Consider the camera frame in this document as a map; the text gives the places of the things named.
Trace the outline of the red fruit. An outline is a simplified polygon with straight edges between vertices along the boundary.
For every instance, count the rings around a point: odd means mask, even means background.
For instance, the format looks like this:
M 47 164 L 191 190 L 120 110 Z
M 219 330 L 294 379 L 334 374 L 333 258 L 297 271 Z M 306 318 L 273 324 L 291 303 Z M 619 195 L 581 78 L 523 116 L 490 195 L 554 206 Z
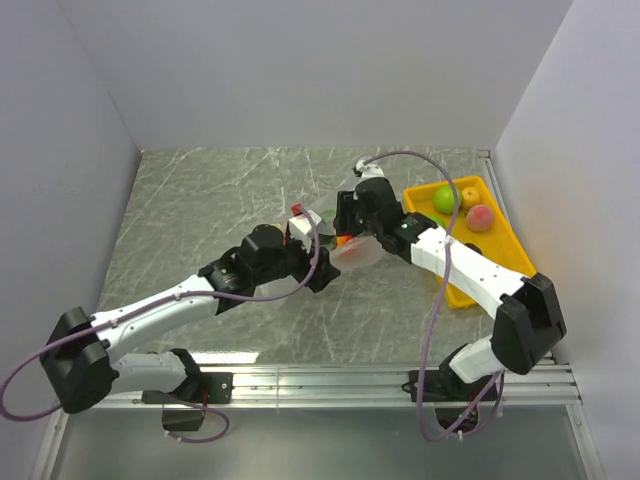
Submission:
M 365 238 L 354 237 L 346 239 L 345 237 L 339 237 L 334 250 L 334 257 L 345 259 L 346 261 L 354 261 L 364 255 L 366 248 L 367 242 Z

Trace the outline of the clear plastic bag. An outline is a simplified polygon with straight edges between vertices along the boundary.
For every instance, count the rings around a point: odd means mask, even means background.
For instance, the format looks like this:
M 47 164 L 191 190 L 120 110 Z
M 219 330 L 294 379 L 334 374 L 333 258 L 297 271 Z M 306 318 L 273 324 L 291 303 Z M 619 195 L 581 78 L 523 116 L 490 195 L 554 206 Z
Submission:
M 311 210 L 324 221 L 319 232 L 322 245 L 330 252 L 331 263 L 342 274 L 375 265 L 383 258 L 384 250 L 373 236 L 360 234 L 350 240 L 338 240 L 335 236 L 336 197 L 337 193 L 331 192 L 310 204 Z

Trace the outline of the dark purple fruit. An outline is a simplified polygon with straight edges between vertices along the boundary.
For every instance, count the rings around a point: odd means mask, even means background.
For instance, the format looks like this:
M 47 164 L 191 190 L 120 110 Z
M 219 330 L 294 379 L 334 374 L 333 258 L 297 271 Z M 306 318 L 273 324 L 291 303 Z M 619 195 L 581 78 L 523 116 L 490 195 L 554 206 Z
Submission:
M 478 253 L 479 255 L 484 255 L 483 251 L 481 250 L 481 248 L 479 248 L 477 245 L 471 243 L 471 242 L 467 242 L 465 243 L 465 246 L 468 247 L 469 249 L 473 250 L 474 252 Z

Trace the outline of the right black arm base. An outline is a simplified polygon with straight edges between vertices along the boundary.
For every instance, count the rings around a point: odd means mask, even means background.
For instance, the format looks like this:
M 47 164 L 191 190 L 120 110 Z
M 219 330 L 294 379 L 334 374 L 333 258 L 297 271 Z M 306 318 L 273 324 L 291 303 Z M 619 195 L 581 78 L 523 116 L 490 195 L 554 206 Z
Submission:
M 440 370 L 426 370 L 423 400 L 436 404 L 434 410 L 438 423 L 436 432 L 448 429 L 459 418 L 462 419 L 462 422 L 454 431 L 455 435 L 470 434 L 478 428 L 482 428 L 495 415 L 497 408 L 494 408 L 485 420 L 482 420 L 478 407 L 475 407 L 466 416 L 463 413 L 491 380 L 492 376 L 487 375 L 473 383 L 466 384 L 454 374 L 443 373 Z

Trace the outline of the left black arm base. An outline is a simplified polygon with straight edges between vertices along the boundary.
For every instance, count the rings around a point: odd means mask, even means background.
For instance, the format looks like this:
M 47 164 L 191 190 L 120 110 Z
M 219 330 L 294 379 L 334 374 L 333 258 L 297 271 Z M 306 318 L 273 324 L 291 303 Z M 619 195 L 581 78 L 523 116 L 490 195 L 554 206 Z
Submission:
M 231 372 L 202 373 L 198 379 L 187 379 L 170 393 L 144 391 L 141 402 L 162 407 L 162 426 L 168 432 L 197 432 L 204 425 L 206 416 L 201 407 L 230 403 L 233 379 Z

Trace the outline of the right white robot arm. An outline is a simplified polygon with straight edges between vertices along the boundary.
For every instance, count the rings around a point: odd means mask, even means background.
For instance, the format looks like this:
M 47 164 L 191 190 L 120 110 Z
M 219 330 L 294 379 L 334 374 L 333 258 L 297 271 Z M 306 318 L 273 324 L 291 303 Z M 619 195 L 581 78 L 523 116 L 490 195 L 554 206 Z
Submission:
M 384 177 L 337 195 L 338 235 L 366 233 L 382 248 L 428 270 L 471 297 L 493 319 L 491 335 L 454 352 L 441 365 L 445 395 L 462 399 L 476 381 L 503 370 L 528 374 L 566 335 L 553 282 L 527 277 L 484 257 L 421 213 L 407 213 Z

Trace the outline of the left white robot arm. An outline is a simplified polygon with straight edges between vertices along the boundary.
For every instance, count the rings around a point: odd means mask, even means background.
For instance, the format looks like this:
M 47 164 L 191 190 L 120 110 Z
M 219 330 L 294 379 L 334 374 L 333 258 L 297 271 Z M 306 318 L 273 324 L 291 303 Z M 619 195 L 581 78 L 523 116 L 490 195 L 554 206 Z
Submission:
M 186 349 L 138 354 L 136 348 L 191 321 L 258 302 L 255 292 L 262 285 L 293 278 L 300 287 L 319 292 L 339 275 L 325 247 L 306 246 L 289 232 L 262 224 L 240 245 L 164 292 L 93 315 L 80 307 L 65 312 L 40 363 L 68 414 L 83 412 L 110 394 L 139 390 L 197 402 L 207 381 Z

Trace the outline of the dark green vegetable in bag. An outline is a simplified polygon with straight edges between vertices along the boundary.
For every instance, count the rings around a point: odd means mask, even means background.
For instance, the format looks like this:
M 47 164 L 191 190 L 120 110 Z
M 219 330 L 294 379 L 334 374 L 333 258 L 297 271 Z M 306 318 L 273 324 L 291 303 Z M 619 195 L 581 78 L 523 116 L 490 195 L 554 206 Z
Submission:
M 336 211 L 335 211 L 335 210 L 333 210 L 333 209 L 327 209 L 327 210 L 324 210 L 324 211 L 321 213 L 321 217 L 322 217 L 322 219 L 323 219 L 327 224 L 332 224 L 332 223 L 333 223 L 333 221 L 334 221 L 334 219 L 335 219 L 335 216 L 336 216 Z

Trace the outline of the small orange fruit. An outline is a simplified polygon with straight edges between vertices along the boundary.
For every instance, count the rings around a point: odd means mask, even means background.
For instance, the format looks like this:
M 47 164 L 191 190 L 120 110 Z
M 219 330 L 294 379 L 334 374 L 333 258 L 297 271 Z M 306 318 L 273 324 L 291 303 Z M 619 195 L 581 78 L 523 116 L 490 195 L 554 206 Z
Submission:
M 482 198 L 479 190 L 475 187 L 466 187 L 461 190 L 462 194 L 462 209 L 470 210 L 474 206 L 480 205 L 482 203 Z

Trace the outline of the green apple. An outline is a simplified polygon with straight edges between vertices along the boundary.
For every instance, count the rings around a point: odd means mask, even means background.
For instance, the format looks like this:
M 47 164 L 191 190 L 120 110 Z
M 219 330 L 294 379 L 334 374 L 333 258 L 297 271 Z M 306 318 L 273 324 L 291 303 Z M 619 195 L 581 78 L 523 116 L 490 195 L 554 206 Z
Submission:
M 460 207 L 461 191 L 449 185 L 440 187 L 432 198 L 434 209 L 445 215 L 452 215 Z

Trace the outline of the pink peach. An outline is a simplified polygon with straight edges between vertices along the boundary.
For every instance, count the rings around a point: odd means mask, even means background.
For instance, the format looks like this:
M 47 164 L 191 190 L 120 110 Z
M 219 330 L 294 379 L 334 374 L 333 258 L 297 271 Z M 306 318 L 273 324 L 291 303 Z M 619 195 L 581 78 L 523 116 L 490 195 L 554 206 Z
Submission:
M 484 233 L 493 226 L 494 212 L 485 204 L 474 205 L 467 211 L 465 223 L 469 230 Z

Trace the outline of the yellow plastic tray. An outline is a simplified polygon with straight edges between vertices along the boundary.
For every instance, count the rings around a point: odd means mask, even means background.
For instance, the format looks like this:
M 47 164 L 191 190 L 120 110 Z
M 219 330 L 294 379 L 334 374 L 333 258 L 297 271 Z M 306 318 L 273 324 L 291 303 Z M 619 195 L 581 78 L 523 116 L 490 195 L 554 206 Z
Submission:
M 411 247 L 411 261 L 442 281 L 445 233 L 450 227 L 452 267 L 445 290 L 447 304 L 454 309 L 477 304 L 494 317 L 502 304 L 502 297 L 514 294 L 523 286 L 522 279 L 534 276 L 536 269 L 484 180 L 479 176 L 467 176 L 455 179 L 454 183 L 460 191 L 470 186 L 479 190 L 481 204 L 494 212 L 492 228 L 484 233 L 469 230 L 465 223 L 467 211 L 462 208 L 457 216 L 437 212 L 432 198 L 440 187 L 449 185 L 445 181 L 407 188 L 404 200 L 410 212 L 427 217 L 437 215 L 446 224 L 446 228 L 439 226 L 419 237 Z M 467 242 L 481 248 L 484 255 L 466 247 Z

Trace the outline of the aluminium rail frame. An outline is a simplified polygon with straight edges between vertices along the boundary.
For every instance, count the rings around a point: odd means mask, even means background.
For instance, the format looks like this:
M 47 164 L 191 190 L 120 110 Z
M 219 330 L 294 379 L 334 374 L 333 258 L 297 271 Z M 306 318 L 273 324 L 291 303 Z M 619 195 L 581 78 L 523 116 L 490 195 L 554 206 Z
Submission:
M 150 151 L 117 238 L 99 305 L 144 300 L 238 244 L 255 225 L 349 189 L 360 149 Z M 234 375 L 229 404 L 191 433 L 162 426 L 144 391 L 107 397 L 49 424 L 38 479 L 601 479 L 605 473 L 570 364 L 556 352 L 509 376 L 483 430 L 430 443 L 411 393 L 437 293 L 391 257 L 322 293 L 246 304 L 153 337 L 202 373 Z

